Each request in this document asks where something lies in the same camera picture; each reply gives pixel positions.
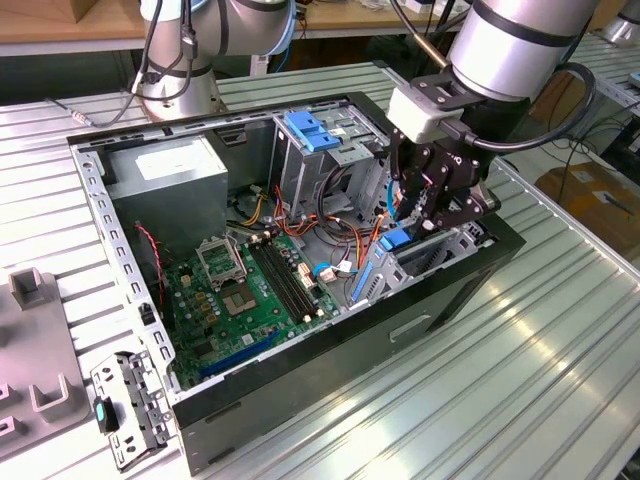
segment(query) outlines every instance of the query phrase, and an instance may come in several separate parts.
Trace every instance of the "power cord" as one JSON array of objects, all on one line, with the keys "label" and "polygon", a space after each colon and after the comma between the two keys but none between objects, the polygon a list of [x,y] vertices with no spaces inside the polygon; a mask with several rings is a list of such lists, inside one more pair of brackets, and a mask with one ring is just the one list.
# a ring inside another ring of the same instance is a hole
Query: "power cord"
[{"label": "power cord", "polygon": [[618,110],[618,111],[614,112],[613,114],[611,114],[611,115],[609,115],[609,116],[607,116],[607,117],[605,117],[605,118],[603,118],[603,119],[600,119],[599,121],[597,121],[596,123],[594,123],[594,124],[589,128],[589,130],[587,130],[587,131],[586,131],[586,132],[585,132],[581,137],[579,137],[579,138],[578,138],[578,141],[577,141],[577,142],[573,145],[573,147],[571,148],[571,152],[570,152],[569,157],[567,158],[567,161],[566,161],[566,163],[565,163],[564,171],[562,172],[562,181],[561,181],[561,183],[560,183],[560,191],[558,192],[558,197],[557,197],[557,199],[556,199],[556,203],[557,203],[558,205],[561,205],[561,204],[562,204],[562,195],[563,195],[563,193],[564,193],[564,188],[565,188],[565,185],[566,185],[566,183],[567,183],[567,177],[568,177],[568,174],[569,174],[569,167],[570,167],[570,165],[571,165],[571,159],[573,158],[573,155],[576,153],[576,150],[577,150],[577,148],[578,148],[578,145],[579,145],[579,144],[581,144],[581,143],[582,143],[582,141],[583,141],[585,138],[587,138],[587,137],[588,137],[589,133],[590,133],[591,131],[593,131],[596,127],[599,127],[599,126],[603,125],[603,124],[604,124],[604,123],[606,123],[607,121],[610,121],[610,120],[614,119],[615,117],[617,117],[617,116],[618,116],[618,115],[620,115],[621,113],[623,113],[623,112],[625,112],[625,111],[628,111],[628,110],[631,110],[631,109],[633,109],[633,108],[637,107],[638,105],[640,105],[640,102],[632,103],[632,104],[627,105],[626,107],[621,108],[620,110]]}]

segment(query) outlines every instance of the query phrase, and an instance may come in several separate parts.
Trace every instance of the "aluminum table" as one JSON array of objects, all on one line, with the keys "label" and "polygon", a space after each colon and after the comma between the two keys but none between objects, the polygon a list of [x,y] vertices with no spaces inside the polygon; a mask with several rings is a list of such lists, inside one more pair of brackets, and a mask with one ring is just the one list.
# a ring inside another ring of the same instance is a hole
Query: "aluminum table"
[{"label": "aluminum table", "polygon": [[[231,108],[400,81],[372,64],[220,82]],[[119,94],[68,101],[97,120]],[[119,126],[146,121],[132,106]],[[0,267],[57,276],[89,371],[137,350],[65,137],[44,103],[0,108]],[[502,162],[489,186],[527,244],[445,327],[198,478],[614,478],[640,445],[640,275]],[[93,418],[0,463],[0,478],[187,478],[176,439],[120,477]]]}]

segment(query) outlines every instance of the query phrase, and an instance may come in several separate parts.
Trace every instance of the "black cable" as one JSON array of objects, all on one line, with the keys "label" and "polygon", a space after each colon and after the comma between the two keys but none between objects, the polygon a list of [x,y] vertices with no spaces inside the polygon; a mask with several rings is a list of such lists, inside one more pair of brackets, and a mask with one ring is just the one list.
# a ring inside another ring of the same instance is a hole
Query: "black cable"
[{"label": "black cable", "polygon": [[[429,10],[429,18],[427,19],[427,26],[424,29],[424,37],[428,38],[428,33],[429,33],[429,27],[431,26],[431,20],[433,19],[433,9],[435,7],[435,0],[433,1],[433,3],[431,4],[431,8]],[[426,57],[424,56],[420,56],[420,59],[418,60],[418,64],[416,65],[415,70],[413,71],[413,76],[417,77],[419,76],[425,68],[427,68],[429,66],[429,62],[431,61],[431,58],[429,58],[429,56],[427,55]]]},{"label": "black cable", "polygon": [[[153,11],[153,17],[151,18],[151,22],[149,23],[149,33],[147,34],[147,38],[145,39],[145,42],[144,42],[144,48],[142,49],[142,58],[140,60],[140,69],[138,70],[138,75],[144,75],[144,73],[146,72],[146,69],[149,67],[149,46],[151,45],[153,34],[156,31],[156,26],[158,24],[158,18],[160,17],[161,10],[162,10],[162,0],[158,0],[158,2],[156,3],[156,8]],[[94,122],[83,113],[78,112],[77,110],[74,110],[72,108],[69,108],[57,100],[49,99],[48,101],[51,101],[52,103],[58,105],[59,107],[69,111],[72,117],[82,119],[81,121],[83,121],[87,126],[91,126],[95,128],[109,128],[115,125],[122,118],[122,116],[125,114],[129,106],[131,105],[131,102],[133,102],[133,97],[134,97],[133,92],[128,92],[125,103],[120,109],[120,111],[118,111],[118,113],[116,113],[116,115],[111,120],[104,123]]]},{"label": "black cable", "polygon": [[391,6],[396,12],[396,15],[398,15],[400,21],[404,23],[404,26],[407,28],[407,30],[409,30],[413,35],[420,35],[418,33],[418,30],[416,30],[416,27],[413,25],[413,23],[411,23],[411,20],[409,20],[409,17],[407,17],[407,15],[402,11],[402,7],[400,7],[398,0],[389,1],[391,2]]},{"label": "black cable", "polygon": [[171,70],[173,70],[182,60],[182,57],[184,56],[184,52],[182,51],[182,27],[185,25],[186,22],[186,10],[187,10],[187,1],[186,0],[181,0],[180,2],[180,28],[178,30],[178,42],[180,43],[180,52],[178,52],[178,55],[176,56],[176,58],[173,60],[173,62],[171,62],[164,70],[162,70],[160,72],[160,74],[158,75],[158,77],[154,77],[153,78],[153,83],[158,83],[160,80],[162,80]]},{"label": "black cable", "polygon": [[175,100],[176,98],[184,95],[184,93],[189,88],[189,85],[191,84],[192,72],[193,72],[193,60],[189,59],[187,60],[187,75],[184,79],[184,83],[182,84],[182,88],[176,93],[174,93],[173,95],[169,95],[168,97],[148,97],[146,95],[142,95],[141,93],[133,93],[132,95],[134,95],[137,98],[142,98],[143,100],[147,100],[150,102],[168,102],[170,100]]},{"label": "black cable", "polygon": [[456,25],[458,25],[459,23],[462,23],[464,19],[467,18],[467,15],[469,15],[469,10],[465,10],[464,12],[459,13],[458,15],[453,17],[451,20],[438,26],[433,32],[429,34],[429,40],[431,41],[437,40],[440,37],[440,35],[447,33]]},{"label": "black cable", "polygon": [[576,142],[576,143],[574,144],[573,148],[571,149],[571,153],[569,154],[569,157],[567,158],[567,161],[566,161],[566,164],[565,164],[565,167],[564,167],[564,171],[562,172],[562,181],[561,181],[561,183],[560,183],[560,191],[559,191],[559,193],[558,193],[558,198],[557,198],[557,200],[556,200],[556,203],[557,203],[558,205],[560,205],[560,206],[561,206],[561,202],[562,202],[562,194],[564,193],[564,187],[565,187],[565,185],[566,185],[566,183],[567,183],[567,177],[568,177],[568,174],[569,174],[569,167],[571,166],[571,159],[573,158],[573,155],[574,155],[574,154],[575,154],[575,152],[576,152],[577,145],[578,145],[579,143],[581,143],[585,138],[587,138],[587,137],[588,137],[588,134],[589,134],[592,130],[594,130],[596,127],[601,126],[603,123],[606,123],[607,121],[609,121],[609,120],[613,119],[614,117],[617,117],[619,114],[621,114],[621,113],[623,113],[623,112],[625,112],[625,111],[627,111],[627,110],[631,110],[631,109],[633,109],[633,108],[637,107],[638,105],[640,105],[640,102],[632,103],[632,104],[627,105],[626,107],[623,107],[623,108],[621,108],[620,110],[618,110],[618,111],[614,112],[613,114],[611,114],[611,115],[609,115],[609,116],[607,116],[607,117],[604,117],[604,118],[602,118],[602,119],[598,120],[597,122],[595,122],[595,123],[594,123],[594,124],[589,128],[589,130],[587,130],[587,131],[586,131],[586,132],[585,132],[585,133],[584,133],[584,134],[579,138],[579,142]]},{"label": "black cable", "polygon": [[564,125],[556,127],[552,131],[531,140],[524,140],[515,143],[498,143],[477,138],[471,132],[469,132],[464,139],[465,142],[471,146],[482,148],[491,152],[514,153],[521,150],[529,150],[531,148],[544,145],[545,143],[561,137],[573,127],[575,127],[584,118],[585,114],[593,104],[593,100],[595,99],[597,93],[596,79],[593,76],[593,73],[591,73],[591,70],[579,63],[565,63],[564,65],[561,65],[558,70],[556,70],[556,72],[574,72],[578,76],[580,76],[585,83],[586,91],[584,96],[582,97],[580,110],[571,118],[571,120],[569,120]]}]

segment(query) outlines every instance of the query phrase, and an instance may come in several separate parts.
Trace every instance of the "white label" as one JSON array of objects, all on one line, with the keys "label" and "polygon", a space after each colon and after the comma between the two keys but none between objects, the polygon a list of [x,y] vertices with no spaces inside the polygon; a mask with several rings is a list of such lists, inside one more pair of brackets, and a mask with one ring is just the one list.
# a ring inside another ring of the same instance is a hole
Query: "white label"
[{"label": "white label", "polygon": [[341,272],[349,273],[351,271],[351,262],[349,260],[343,260],[338,264],[338,270]]},{"label": "white label", "polygon": [[609,198],[612,198],[613,200],[615,200],[615,197],[613,195],[611,195],[609,192],[607,191],[601,191],[601,192],[593,192],[593,194],[596,196],[596,198],[598,200],[600,200],[602,203],[611,203],[609,201]]},{"label": "white label", "polygon": [[571,172],[573,176],[580,180],[582,183],[590,183],[593,182],[593,177],[589,175],[589,172],[585,172],[584,170],[578,170],[577,172]]},{"label": "white label", "polygon": [[192,146],[176,147],[165,151],[144,153],[136,159],[136,164],[145,180],[175,175],[195,170],[199,166]]}]

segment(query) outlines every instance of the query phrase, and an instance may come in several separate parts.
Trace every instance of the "wire bundle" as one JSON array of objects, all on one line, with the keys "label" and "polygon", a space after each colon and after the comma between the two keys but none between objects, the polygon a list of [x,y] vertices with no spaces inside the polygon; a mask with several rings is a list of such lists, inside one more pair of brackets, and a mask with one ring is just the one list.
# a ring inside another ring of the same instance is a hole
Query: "wire bundle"
[{"label": "wire bundle", "polygon": [[244,225],[245,227],[250,227],[251,225],[255,224],[258,221],[258,219],[260,218],[260,212],[262,211],[262,202],[264,200],[266,200],[266,196],[263,193],[259,194],[258,201],[256,203],[256,211],[253,213],[251,218],[242,222],[241,225]]},{"label": "wire bundle", "polygon": [[142,225],[136,224],[136,229],[138,229],[142,234],[147,237],[149,240],[149,244],[153,249],[153,255],[156,257],[156,270],[158,272],[158,288],[160,290],[160,305],[162,306],[162,300],[164,298],[164,285],[162,283],[162,264],[160,263],[160,253],[158,252],[158,242],[155,241],[153,236],[149,233],[149,231],[144,228]]}]

